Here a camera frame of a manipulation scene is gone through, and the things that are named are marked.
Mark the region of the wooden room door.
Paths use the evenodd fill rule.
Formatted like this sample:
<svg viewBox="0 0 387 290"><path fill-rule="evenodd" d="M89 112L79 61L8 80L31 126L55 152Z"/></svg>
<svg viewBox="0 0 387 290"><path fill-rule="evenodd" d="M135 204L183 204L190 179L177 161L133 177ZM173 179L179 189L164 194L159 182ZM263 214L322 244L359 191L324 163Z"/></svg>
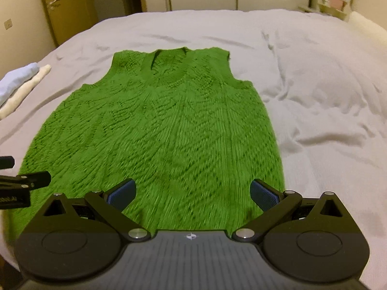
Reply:
<svg viewBox="0 0 387 290"><path fill-rule="evenodd" d="M98 22L93 0L42 0L56 46Z"/></svg>

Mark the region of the cream bed pillow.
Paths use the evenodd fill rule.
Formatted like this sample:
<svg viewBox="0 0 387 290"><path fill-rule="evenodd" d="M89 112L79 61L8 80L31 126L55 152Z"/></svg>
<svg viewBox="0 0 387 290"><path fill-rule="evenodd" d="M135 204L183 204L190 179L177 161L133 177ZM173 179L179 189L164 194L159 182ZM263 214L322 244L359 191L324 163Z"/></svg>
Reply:
<svg viewBox="0 0 387 290"><path fill-rule="evenodd" d="M348 23L374 40L386 43L387 31L356 11L349 15Z"/></svg>

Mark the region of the folded cream garment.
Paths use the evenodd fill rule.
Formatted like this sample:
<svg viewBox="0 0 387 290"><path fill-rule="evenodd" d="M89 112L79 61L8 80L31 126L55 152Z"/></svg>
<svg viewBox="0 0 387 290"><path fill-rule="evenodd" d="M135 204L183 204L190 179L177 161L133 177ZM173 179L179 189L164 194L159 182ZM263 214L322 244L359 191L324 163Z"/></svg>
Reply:
<svg viewBox="0 0 387 290"><path fill-rule="evenodd" d="M13 113L28 94L44 79L51 71L50 65L44 65L39 68L39 72L26 81L21 87L13 92L8 100L1 105L1 120Z"/></svg>

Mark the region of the folded light blue garment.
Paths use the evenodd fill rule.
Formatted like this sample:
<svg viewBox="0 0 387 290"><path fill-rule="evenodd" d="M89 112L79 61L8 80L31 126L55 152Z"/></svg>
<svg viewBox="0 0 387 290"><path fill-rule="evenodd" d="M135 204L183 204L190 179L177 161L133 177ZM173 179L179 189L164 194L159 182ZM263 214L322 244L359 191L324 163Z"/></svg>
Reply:
<svg viewBox="0 0 387 290"><path fill-rule="evenodd" d="M20 67L6 73L0 82L0 105L3 105L15 90L34 77L38 72L39 66L36 62L33 62L25 65L24 67Z"/></svg>

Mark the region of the white duvet cover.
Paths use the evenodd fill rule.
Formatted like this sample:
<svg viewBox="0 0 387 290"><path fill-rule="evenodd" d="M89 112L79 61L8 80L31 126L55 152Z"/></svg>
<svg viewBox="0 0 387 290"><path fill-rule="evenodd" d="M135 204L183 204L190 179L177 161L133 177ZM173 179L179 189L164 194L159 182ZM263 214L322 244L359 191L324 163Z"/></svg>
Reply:
<svg viewBox="0 0 387 290"><path fill-rule="evenodd" d="M42 59L51 72L1 121L1 154L21 163L43 122L114 53L217 46L270 114L285 184L338 194L371 256L362 281L386 288L386 49L351 25L295 11L172 11L104 20Z"/></svg>

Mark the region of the green knitted vest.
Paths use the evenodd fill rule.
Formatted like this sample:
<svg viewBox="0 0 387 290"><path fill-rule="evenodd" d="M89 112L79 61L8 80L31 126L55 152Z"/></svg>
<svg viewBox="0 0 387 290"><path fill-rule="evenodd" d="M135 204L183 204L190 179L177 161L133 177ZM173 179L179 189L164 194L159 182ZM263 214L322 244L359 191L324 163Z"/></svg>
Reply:
<svg viewBox="0 0 387 290"><path fill-rule="evenodd" d="M265 105L229 59L216 47L116 53L35 135L20 172L45 170L52 181L29 208L10 211L8 239L52 193L81 197L126 178L137 193L125 215L151 232L232 232L259 216L250 184L284 190L283 166Z"/></svg>

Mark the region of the pink storage box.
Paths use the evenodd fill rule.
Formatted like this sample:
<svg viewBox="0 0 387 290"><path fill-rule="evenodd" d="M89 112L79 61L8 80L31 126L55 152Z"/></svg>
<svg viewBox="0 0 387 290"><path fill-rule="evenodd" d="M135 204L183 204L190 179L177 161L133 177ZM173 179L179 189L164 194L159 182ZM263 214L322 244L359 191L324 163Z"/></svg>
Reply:
<svg viewBox="0 0 387 290"><path fill-rule="evenodd" d="M329 0L329 6L338 11L342 11L346 6L345 0Z"/></svg>

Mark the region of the wall switch plate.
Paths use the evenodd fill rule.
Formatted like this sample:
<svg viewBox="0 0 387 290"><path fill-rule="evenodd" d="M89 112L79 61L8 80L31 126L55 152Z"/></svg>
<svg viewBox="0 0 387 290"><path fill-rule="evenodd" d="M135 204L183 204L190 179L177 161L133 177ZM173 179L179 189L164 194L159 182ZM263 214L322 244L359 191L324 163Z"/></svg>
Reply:
<svg viewBox="0 0 387 290"><path fill-rule="evenodd" d="M13 26L13 22L10 18L4 22L4 27L6 30L10 29L12 26Z"/></svg>

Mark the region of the white bedside table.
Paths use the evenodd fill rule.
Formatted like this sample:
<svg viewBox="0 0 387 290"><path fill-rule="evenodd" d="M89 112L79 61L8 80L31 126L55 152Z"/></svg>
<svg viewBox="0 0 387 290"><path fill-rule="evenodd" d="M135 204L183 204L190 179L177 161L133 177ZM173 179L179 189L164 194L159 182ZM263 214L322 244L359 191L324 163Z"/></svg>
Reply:
<svg viewBox="0 0 387 290"><path fill-rule="evenodd" d="M335 9L332 7L327 7L325 5L322 6L322 9L323 9L322 11L316 8L310 8L310 7L304 7L304 6L298 6L298 9L305 13L316 13L320 15L335 17L342 21L347 21L347 17L348 17L347 13L343 11L339 11L338 9Z"/></svg>

